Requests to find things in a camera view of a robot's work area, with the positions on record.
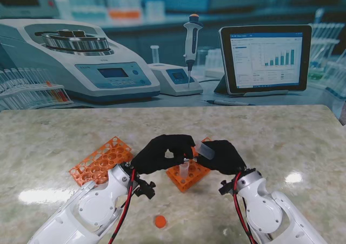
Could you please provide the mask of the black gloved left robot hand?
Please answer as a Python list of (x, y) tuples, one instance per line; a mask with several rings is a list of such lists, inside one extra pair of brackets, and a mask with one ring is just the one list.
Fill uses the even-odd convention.
[(152, 139), (131, 161), (138, 174), (166, 170), (192, 159), (194, 140), (190, 135), (160, 135)]

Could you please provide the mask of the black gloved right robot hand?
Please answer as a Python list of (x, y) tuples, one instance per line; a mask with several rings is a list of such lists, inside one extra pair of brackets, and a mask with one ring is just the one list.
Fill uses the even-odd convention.
[(229, 141), (206, 141), (204, 144), (214, 151), (214, 157), (209, 160), (199, 155), (197, 157), (198, 164), (225, 175), (236, 175), (238, 172), (246, 170), (246, 164)]

